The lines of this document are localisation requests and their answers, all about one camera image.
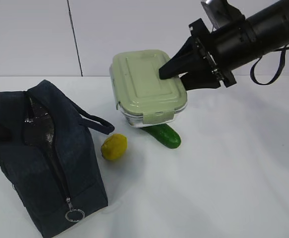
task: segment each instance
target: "zipper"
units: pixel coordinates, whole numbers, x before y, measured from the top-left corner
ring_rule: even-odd
[[[58,185],[58,188],[64,198],[64,201],[66,202],[66,204],[68,205],[69,211],[66,213],[65,218],[70,221],[70,222],[74,222],[77,223],[81,220],[83,220],[85,218],[85,213],[83,211],[81,211],[80,209],[74,209],[74,206],[72,205],[71,202],[71,196],[70,196],[70,192],[69,192],[69,188],[68,188],[68,183],[67,183],[67,179],[64,173],[64,170],[61,166],[59,157],[58,157],[58,153],[56,151],[56,127],[55,127],[55,121],[54,118],[52,117],[50,111],[42,104],[39,103],[39,100],[37,100],[35,97],[33,97],[32,95],[29,95],[28,93],[25,93],[26,96],[26,100],[28,100],[28,107],[27,107],[27,116],[25,118],[25,123],[33,123],[35,116],[35,112],[33,110],[33,100],[32,98],[36,101],[35,103],[38,104],[39,107],[42,107],[47,114],[45,116],[49,116],[50,119],[53,122],[53,138],[52,138],[52,142],[49,141],[49,145],[51,146],[51,153],[47,153],[46,151],[42,151],[45,154],[45,158],[47,158],[48,160],[48,166],[50,167],[50,170],[54,176],[54,178],[56,179],[56,184]],[[69,213],[72,212],[79,212],[82,215],[82,219],[81,220],[72,220],[68,217]]]

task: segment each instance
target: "zipper pull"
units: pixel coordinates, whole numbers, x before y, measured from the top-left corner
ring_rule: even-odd
[[[66,218],[69,222],[77,223],[77,222],[80,222],[81,220],[83,220],[83,219],[85,218],[85,213],[84,213],[82,210],[80,210],[80,209],[74,209],[74,206],[73,206],[73,204],[71,203],[69,197],[66,198],[66,203],[67,203],[67,205],[68,205],[68,207],[69,207],[69,211],[66,212],[65,218]],[[70,213],[72,213],[72,212],[79,212],[79,213],[82,215],[82,218],[81,218],[80,220],[70,219],[70,218],[68,217],[68,215],[69,215]]]
[[[73,204],[71,203],[69,197],[66,199],[66,202],[67,202],[67,204],[68,204],[69,211],[72,212],[72,211],[74,210],[74,206],[73,206]]]

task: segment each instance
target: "cucumber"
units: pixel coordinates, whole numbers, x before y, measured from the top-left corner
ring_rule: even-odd
[[[169,125],[154,125],[141,128],[170,149],[176,149],[181,144],[180,136]]]

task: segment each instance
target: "lemon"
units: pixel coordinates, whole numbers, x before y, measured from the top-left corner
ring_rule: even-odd
[[[125,153],[127,145],[127,138],[124,135],[114,134],[105,140],[101,152],[105,159],[116,161]]]

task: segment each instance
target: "black strap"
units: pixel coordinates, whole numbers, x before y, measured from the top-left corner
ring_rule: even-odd
[[[108,121],[102,118],[99,118],[97,116],[88,114],[86,111],[81,109],[77,104],[75,104],[72,100],[69,99],[69,101],[75,107],[75,109],[78,111],[79,114],[81,114],[85,118],[90,119],[90,120],[87,120],[87,119],[81,118],[79,120],[79,124],[87,126],[91,129],[94,129],[106,135],[109,135],[111,132],[115,130],[115,127]]]
[[[280,65],[279,65],[278,71],[274,75],[274,77],[272,78],[272,80],[270,82],[260,83],[260,82],[258,82],[258,80],[255,77],[255,68],[256,68],[257,64],[261,61],[262,57],[260,57],[260,59],[251,68],[250,77],[251,77],[252,81],[258,85],[271,85],[272,83],[274,83],[280,77],[280,75],[282,74],[282,71],[285,67],[287,50],[288,49],[287,49],[287,45],[286,45],[286,46],[284,46],[284,48],[282,49],[282,52],[281,52]]]

